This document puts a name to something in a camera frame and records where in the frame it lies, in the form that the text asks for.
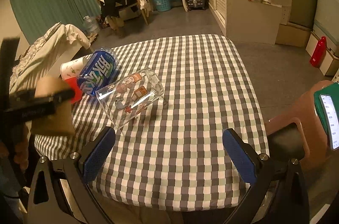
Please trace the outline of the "brown paper cup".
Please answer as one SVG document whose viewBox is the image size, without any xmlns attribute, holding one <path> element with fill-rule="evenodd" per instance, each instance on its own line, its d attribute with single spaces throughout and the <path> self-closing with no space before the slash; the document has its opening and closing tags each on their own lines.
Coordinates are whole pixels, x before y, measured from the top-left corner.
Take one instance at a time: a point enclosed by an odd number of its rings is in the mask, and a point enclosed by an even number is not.
<svg viewBox="0 0 339 224">
<path fill-rule="evenodd" d="M 36 86 L 35 97 L 47 97 L 71 87 L 59 77 L 42 77 Z M 74 136 L 75 129 L 72 124 L 71 102 L 64 101 L 56 106 L 53 115 L 32 121 L 31 133 L 42 136 Z"/>
</svg>

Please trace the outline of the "pink faceted cup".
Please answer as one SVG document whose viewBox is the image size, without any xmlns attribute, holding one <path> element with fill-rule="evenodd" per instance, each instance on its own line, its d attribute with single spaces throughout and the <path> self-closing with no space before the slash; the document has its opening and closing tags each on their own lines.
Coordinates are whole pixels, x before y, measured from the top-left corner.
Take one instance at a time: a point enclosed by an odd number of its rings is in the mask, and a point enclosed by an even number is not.
<svg viewBox="0 0 339 224">
<path fill-rule="evenodd" d="M 80 90 L 77 84 L 76 77 L 69 77 L 64 81 L 74 90 L 75 96 L 71 99 L 71 104 L 74 104 L 82 99 L 83 92 Z"/>
</svg>

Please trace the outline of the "white floral paper cup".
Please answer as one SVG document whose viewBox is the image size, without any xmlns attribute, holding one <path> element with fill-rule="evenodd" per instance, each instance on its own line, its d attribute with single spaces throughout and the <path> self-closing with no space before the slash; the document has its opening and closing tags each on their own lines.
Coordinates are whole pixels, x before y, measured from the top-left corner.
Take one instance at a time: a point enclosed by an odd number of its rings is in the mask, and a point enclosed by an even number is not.
<svg viewBox="0 0 339 224">
<path fill-rule="evenodd" d="M 65 80 L 71 77 L 77 77 L 84 66 L 87 64 L 87 62 L 88 58 L 86 58 L 86 56 L 83 56 L 70 62 L 63 63 L 60 66 L 61 78 Z"/>
</svg>

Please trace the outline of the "bed with light bedding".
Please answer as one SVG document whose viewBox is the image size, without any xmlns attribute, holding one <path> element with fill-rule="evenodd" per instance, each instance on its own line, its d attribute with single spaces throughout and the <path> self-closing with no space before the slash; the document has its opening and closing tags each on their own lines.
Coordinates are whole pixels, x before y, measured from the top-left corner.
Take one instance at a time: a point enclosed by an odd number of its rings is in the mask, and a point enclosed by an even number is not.
<svg viewBox="0 0 339 224">
<path fill-rule="evenodd" d="M 42 37 L 33 44 L 13 67 L 10 77 L 9 91 L 11 94 L 35 88 L 39 79 L 60 71 L 56 63 L 71 61 L 80 48 L 89 49 L 90 40 L 72 24 L 54 24 Z"/>
</svg>

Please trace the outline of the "brown plastic stool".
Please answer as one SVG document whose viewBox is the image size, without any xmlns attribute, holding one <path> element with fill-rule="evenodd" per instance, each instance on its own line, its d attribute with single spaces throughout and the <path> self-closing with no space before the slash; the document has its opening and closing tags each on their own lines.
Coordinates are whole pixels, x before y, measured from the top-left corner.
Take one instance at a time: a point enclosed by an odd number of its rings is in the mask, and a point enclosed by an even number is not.
<svg viewBox="0 0 339 224">
<path fill-rule="evenodd" d="M 320 167 L 330 158 L 332 152 L 315 108 L 314 94 L 332 84 L 328 80 L 318 82 L 288 109 L 265 123 L 271 158 L 278 161 L 296 158 L 303 170 Z"/>
</svg>

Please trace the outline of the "blue plastic drink bottle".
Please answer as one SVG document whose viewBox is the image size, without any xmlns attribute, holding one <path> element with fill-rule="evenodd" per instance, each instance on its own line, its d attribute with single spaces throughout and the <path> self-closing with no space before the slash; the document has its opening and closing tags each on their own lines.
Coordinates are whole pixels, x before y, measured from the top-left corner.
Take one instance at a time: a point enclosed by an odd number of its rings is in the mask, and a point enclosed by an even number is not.
<svg viewBox="0 0 339 224">
<path fill-rule="evenodd" d="M 96 91 L 111 81 L 117 68 L 117 55 L 111 48 L 97 49 L 77 77 L 79 89 L 87 95 L 95 96 Z"/>
</svg>

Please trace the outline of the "phone in green holder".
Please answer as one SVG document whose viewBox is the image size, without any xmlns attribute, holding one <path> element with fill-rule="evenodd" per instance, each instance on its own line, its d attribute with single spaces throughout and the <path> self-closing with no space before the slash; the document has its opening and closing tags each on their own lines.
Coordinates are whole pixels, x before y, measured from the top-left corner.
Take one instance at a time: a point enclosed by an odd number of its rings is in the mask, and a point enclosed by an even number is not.
<svg viewBox="0 0 339 224">
<path fill-rule="evenodd" d="M 333 83 L 314 93 L 314 105 L 331 150 L 338 150 L 338 83 Z"/>
</svg>

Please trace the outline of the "clear glass with stickers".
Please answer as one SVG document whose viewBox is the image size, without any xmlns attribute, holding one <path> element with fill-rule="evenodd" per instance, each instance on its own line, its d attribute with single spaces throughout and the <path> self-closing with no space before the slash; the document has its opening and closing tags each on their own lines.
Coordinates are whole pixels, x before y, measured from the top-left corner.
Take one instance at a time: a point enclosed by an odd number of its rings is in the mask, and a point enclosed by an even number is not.
<svg viewBox="0 0 339 224">
<path fill-rule="evenodd" d="M 95 92 L 115 130 L 121 129 L 163 94 L 164 87 L 150 68 L 141 69 Z"/>
</svg>

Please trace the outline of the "large clear water jug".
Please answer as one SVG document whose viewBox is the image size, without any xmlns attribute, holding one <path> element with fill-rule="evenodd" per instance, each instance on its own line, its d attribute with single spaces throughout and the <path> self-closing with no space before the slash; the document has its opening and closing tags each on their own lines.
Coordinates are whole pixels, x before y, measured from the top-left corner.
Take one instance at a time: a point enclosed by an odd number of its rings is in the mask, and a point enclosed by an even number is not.
<svg viewBox="0 0 339 224">
<path fill-rule="evenodd" d="M 83 26 L 88 34 L 96 34 L 100 32 L 100 27 L 95 17 L 90 17 L 88 15 L 83 17 Z"/>
</svg>

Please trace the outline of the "checkered tablecloth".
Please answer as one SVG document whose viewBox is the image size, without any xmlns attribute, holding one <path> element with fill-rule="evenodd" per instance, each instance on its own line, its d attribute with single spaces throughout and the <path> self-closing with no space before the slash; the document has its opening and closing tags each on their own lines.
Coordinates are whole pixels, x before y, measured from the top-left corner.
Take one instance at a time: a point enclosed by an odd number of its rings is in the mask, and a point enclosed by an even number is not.
<svg viewBox="0 0 339 224">
<path fill-rule="evenodd" d="M 125 204 L 196 211 L 234 207 L 248 186 L 222 144 L 232 128 L 256 152 L 268 153 L 260 106 L 236 46 L 203 34 L 115 48 L 119 77 L 151 68 L 164 87 L 116 133 L 90 187 Z"/>
</svg>

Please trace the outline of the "red water bottle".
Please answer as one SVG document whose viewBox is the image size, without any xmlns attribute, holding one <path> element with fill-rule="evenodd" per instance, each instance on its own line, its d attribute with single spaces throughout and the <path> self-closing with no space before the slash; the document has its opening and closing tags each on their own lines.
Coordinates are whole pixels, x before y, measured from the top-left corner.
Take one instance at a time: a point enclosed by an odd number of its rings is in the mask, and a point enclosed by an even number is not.
<svg viewBox="0 0 339 224">
<path fill-rule="evenodd" d="M 321 65 L 322 60 L 324 59 L 324 56 L 326 54 L 326 48 L 327 39 L 325 36 L 322 36 L 320 40 L 318 40 L 310 59 L 310 64 L 313 67 L 318 68 Z"/>
</svg>

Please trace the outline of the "blue laundry basket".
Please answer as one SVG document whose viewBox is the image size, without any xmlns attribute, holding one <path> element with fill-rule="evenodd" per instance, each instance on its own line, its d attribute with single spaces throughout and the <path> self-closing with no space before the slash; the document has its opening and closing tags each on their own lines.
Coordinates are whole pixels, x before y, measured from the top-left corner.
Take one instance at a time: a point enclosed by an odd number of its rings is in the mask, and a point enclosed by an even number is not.
<svg viewBox="0 0 339 224">
<path fill-rule="evenodd" d="M 171 10 L 170 0 L 153 0 L 153 2 L 158 12 L 165 12 Z"/>
</svg>

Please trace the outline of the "white small fridge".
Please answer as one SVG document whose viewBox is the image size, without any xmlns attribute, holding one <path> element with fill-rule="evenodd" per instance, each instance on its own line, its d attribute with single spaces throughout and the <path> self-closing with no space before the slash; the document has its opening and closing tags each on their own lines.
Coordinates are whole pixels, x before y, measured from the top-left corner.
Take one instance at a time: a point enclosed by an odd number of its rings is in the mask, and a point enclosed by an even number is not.
<svg viewBox="0 0 339 224">
<path fill-rule="evenodd" d="M 326 37 L 328 49 L 338 57 L 338 0 L 317 0 L 313 30 L 318 38 Z"/>
</svg>

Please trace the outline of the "white louvered wardrobe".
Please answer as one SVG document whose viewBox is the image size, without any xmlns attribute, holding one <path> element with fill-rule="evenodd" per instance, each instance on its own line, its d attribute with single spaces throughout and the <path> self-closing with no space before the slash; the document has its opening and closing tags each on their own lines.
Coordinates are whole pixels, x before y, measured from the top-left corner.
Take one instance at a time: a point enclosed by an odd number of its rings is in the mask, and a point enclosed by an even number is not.
<svg viewBox="0 0 339 224">
<path fill-rule="evenodd" d="M 249 0 L 208 0 L 208 5 L 224 36 L 232 41 L 275 43 L 280 7 Z"/>
</svg>

